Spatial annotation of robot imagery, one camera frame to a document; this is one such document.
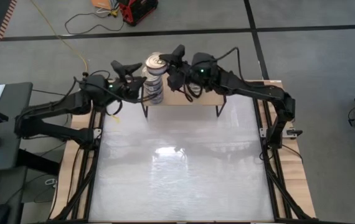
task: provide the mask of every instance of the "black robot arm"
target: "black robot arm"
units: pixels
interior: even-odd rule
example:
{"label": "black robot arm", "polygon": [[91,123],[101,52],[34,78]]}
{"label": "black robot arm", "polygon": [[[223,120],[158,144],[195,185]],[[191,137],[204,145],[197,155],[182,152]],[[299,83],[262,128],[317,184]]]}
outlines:
{"label": "black robot arm", "polygon": [[[82,81],[75,79],[70,91],[61,100],[24,108],[22,113],[16,117],[14,132],[20,138],[25,139],[38,134],[63,140],[71,139],[77,142],[81,148],[90,149],[100,134],[100,130],[66,128],[45,123],[42,119],[62,114],[87,114],[91,112],[92,105],[95,111],[103,111],[114,101],[120,102],[120,109],[122,101],[140,102],[138,99],[139,90],[146,79],[133,77],[132,73],[140,68],[141,63],[121,65],[117,61],[113,61],[111,65],[118,74],[118,78],[107,80],[102,75],[91,75],[84,77]],[[80,91],[69,94],[76,83],[79,83]]]}
{"label": "black robot arm", "polygon": [[214,58],[205,53],[196,53],[191,65],[183,61],[184,46],[179,45],[172,54],[160,55],[160,59],[168,63],[168,86],[172,91],[190,90],[189,84],[195,83],[205,91],[214,90],[219,95],[243,95],[258,100],[271,102],[277,117],[273,126],[267,130],[267,144],[269,147],[282,147],[282,133],[288,121],[295,117],[295,100],[283,89],[272,85],[256,85],[246,82],[232,72],[226,72],[217,65],[217,61],[224,58]]}

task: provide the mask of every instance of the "black desk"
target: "black desk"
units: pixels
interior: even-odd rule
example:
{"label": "black desk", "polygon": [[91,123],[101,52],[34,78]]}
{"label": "black desk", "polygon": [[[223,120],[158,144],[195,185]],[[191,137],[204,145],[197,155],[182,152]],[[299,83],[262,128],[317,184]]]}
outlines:
{"label": "black desk", "polygon": [[[12,194],[17,192],[25,183],[27,174],[26,167],[16,167],[13,169],[0,171],[0,204],[6,203]],[[8,205],[10,206],[10,214],[7,223],[19,224],[21,219],[21,199],[22,190],[20,190]]]}
{"label": "black desk", "polygon": [[0,123],[0,170],[27,166],[52,175],[59,174],[59,164],[20,149],[21,140],[14,134],[14,118],[28,106],[32,83],[7,84],[0,97],[0,113],[9,117]]}

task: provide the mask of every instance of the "red device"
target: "red device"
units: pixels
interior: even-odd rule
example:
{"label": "red device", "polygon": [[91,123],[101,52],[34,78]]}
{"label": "red device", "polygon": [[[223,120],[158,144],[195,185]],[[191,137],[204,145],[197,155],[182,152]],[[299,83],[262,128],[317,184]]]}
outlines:
{"label": "red device", "polygon": [[117,0],[120,3],[123,20],[135,26],[158,6],[158,0]]}

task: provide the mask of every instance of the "yellow cable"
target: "yellow cable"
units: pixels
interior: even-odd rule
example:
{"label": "yellow cable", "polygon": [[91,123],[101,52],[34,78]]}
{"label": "yellow cable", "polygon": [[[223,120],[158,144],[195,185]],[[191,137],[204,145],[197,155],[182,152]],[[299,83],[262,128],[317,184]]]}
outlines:
{"label": "yellow cable", "polygon": [[83,57],[83,55],[76,50],[75,48],[73,48],[71,45],[69,45],[68,43],[66,43],[66,41],[64,41],[59,35],[57,35],[57,33],[55,32],[55,30],[53,29],[52,24],[50,24],[49,20],[46,18],[46,16],[43,14],[42,10],[39,8],[39,6],[37,4],[35,4],[35,2],[33,0],[31,0],[31,3],[33,3],[33,5],[35,6],[35,8],[38,10],[38,12],[42,15],[42,17],[46,20],[46,23],[49,25],[49,27],[52,29],[53,34],[60,39],[66,46],[68,46],[71,51],[73,53],[75,53],[76,55],[78,55],[78,57],[80,57],[83,61],[83,63],[85,64],[85,72],[88,72],[88,63],[86,62],[86,59]]}

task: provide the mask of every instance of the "can lid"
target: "can lid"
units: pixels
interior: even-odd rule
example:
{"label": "can lid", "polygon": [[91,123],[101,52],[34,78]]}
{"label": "can lid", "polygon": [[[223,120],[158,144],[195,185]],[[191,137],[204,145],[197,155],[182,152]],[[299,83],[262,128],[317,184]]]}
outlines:
{"label": "can lid", "polygon": [[148,56],[146,60],[146,66],[149,68],[162,68],[166,66],[166,62],[159,59],[160,52],[154,52]]}
{"label": "can lid", "polygon": [[157,79],[160,78],[160,77],[157,77],[155,75],[152,75],[152,74],[148,73],[146,67],[144,67],[143,70],[141,71],[141,76],[142,77],[147,77],[147,81],[149,81],[149,82],[156,81]]}

